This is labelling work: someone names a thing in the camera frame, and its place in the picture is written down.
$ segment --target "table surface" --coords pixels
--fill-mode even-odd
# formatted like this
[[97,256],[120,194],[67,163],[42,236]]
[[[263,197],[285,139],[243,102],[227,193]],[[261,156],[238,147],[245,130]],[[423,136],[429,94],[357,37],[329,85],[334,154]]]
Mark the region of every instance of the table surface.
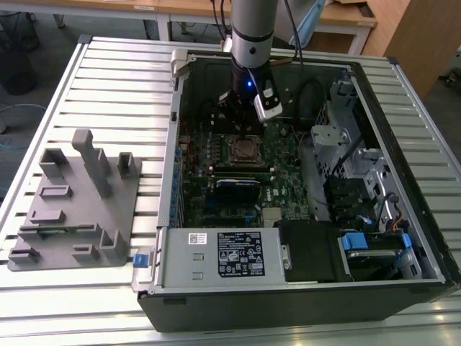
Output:
[[[211,17],[213,15],[210,0],[16,0],[15,2],[35,5],[40,4],[43,6],[76,6],[123,11],[151,11],[151,9],[136,8],[137,6],[148,6],[154,7],[155,11],[163,13],[190,14],[206,17]],[[226,16],[229,16],[231,13],[231,4],[229,0],[225,1],[224,10]],[[323,9],[320,23],[324,25],[376,27],[377,20],[375,18],[364,17],[355,4],[330,4]]]

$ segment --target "power supply label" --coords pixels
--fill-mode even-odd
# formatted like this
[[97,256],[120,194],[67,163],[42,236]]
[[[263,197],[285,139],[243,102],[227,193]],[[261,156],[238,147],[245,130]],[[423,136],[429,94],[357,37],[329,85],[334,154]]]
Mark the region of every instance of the power supply label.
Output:
[[222,278],[264,276],[261,232],[218,233],[218,273]]

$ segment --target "blue cable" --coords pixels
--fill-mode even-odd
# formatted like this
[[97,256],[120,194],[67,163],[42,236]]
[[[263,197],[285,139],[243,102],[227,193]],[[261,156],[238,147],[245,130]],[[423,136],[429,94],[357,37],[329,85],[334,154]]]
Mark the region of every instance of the blue cable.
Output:
[[5,149],[20,150],[20,149],[26,149],[28,146],[5,146],[4,144],[0,144],[0,147],[5,148]]
[[41,110],[46,112],[46,107],[43,107],[43,106],[40,106],[40,105],[34,105],[32,103],[22,103],[22,104],[19,104],[19,105],[12,105],[12,106],[5,107],[5,108],[0,110],[0,113],[4,112],[5,110],[10,110],[10,109],[15,108],[15,107],[35,107],[35,108],[40,108]]

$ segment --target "aluminum slotted table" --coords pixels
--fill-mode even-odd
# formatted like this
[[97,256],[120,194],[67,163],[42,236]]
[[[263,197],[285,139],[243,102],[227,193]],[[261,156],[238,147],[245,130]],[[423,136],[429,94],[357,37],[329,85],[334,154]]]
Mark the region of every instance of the aluminum slotted table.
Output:
[[[143,159],[131,240],[153,246],[169,127],[170,57],[188,45],[93,37],[79,43],[48,111],[0,209],[0,344],[96,345],[163,342],[169,345],[456,345],[461,340],[461,295],[413,306],[385,321],[160,334],[136,301],[133,266],[10,272],[9,250],[40,181],[44,148],[72,154],[75,128],[91,128],[106,155],[131,151]],[[275,50],[275,55],[292,52]],[[429,207],[461,265],[461,170],[401,69],[384,58],[311,53],[309,58],[360,62]]]

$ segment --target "barcode sticker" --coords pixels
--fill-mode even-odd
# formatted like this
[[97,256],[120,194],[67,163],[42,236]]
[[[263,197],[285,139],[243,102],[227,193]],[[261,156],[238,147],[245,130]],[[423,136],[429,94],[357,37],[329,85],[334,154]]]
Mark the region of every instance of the barcode sticker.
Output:
[[189,233],[189,245],[206,245],[207,234],[206,233]]

